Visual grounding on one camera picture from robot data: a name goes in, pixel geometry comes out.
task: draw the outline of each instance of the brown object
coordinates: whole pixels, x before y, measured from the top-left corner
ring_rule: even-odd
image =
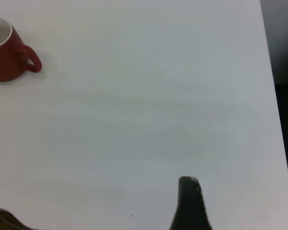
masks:
[[[0,230],[33,230],[22,224],[10,212],[0,208]]]
[[[0,18],[0,81],[14,80],[26,70],[36,73],[41,69],[42,63],[34,50],[24,45],[9,22]]]

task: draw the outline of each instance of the white table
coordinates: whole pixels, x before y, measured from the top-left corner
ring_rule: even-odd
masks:
[[[288,230],[259,0],[0,0],[0,17],[44,65],[0,83],[1,208],[167,230],[189,175],[215,230]]]

